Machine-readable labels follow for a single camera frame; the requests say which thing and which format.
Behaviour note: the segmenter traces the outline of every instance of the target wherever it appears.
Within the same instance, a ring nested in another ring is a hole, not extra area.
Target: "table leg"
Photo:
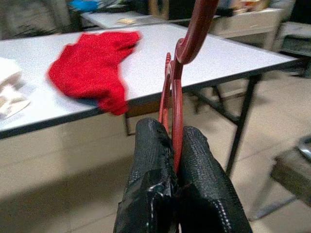
[[[249,109],[250,104],[251,104],[252,99],[253,99],[253,93],[255,90],[255,86],[260,79],[261,79],[261,75],[257,75],[257,76],[249,78],[247,90],[245,93],[245,99],[243,101],[241,115],[240,115],[239,120],[237,122],[238,127],[237,127],[237,130],[235,133],[234,141],[233,141],[232,148],[231,148],[230,157],[229,157],[229,160],[227,163],[226,174],[228,176],[230,176],[232,168],[233,168],[233,164],[235,162],[235,157],[236,157],[236,153],[237,153],[237,150],[238,150],[238,147],[240,144],[240,139],[241,139],[241,136],[243,133],[244,124],[245,124],[245,120],[247,117],[248,109]]]

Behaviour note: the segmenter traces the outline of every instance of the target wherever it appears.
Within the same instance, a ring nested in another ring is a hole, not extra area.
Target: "red hanger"
[[[196,0],[185,38],[180,38],[175,48],[174,60],[168,52],[165,61],[165,81],[161,96],[159,122],[168,132],[168,103],[172,85],[173,126],[172,141],[174,167],[178,172],[183,142],[183,96],[181,75],[183,65],[190,63],[198,54],[216,12],[218,0]]]

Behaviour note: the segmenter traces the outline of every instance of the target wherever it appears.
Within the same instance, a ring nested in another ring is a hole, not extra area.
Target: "metal table leg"
[[[238,147],[240,144],[240,139],[241,139],[241,136],[243,133],[244,124],[245,124],[245,120],[247,117],[247,112],[248,112],[248,109],[249,109],[250,104],[251,104],[252,99],[253,99],[253,93],[255,90],[255,86],[260,79],[261,79],[261,75],[256,75],[256,76],[252,76],[249,78],[247,90],[245,93],[245,99],[243,101],[243,106],[242,106],[242,111],[241,111],[240,116],[235,116],[225,109],[225,106],[223,105],[222,98],[221,98],[221,95],[219,92],[217,93],[217,95],[219,96],[220,101],[211,100],[211,99],[207,98],[206,96],[204,96],[203,94],[201,94],[199,91],[193,91],[192,92],[194,95],[196,95],[198,97],[199,101],[207,103],[209,106],[211,106],[218,113],[220,113],[221,115],[223,115],[228,120],[230,120],[231,122],[233,122],[235,125],[238,126],[236,133],[235,133],[230,157],[229,157],[229,160],[227,163],[226,173],[228,176],[230,176],[232,168],[233,168],[236,153],[237,153],[237,150],[238,150]]]

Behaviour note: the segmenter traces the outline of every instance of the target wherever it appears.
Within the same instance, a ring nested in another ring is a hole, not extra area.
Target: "tiled floor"
[[[310,89],[311,80],[281,72],[259,84],[232,176],[247,214],[273,157],[311,133]],[[241,100],[227,105],[238,112]],[[206,135],[225,166],[235,126],[209,107],[195,115],[188,96],[184,102],[185,124]],[[123,118],[108,114],[1,140],[0,233],[111,233],[134,142]],[[275,184],[266,203],[290,195]],[[311,233],[310,216],[295,201],[251,225],[254,233]]]

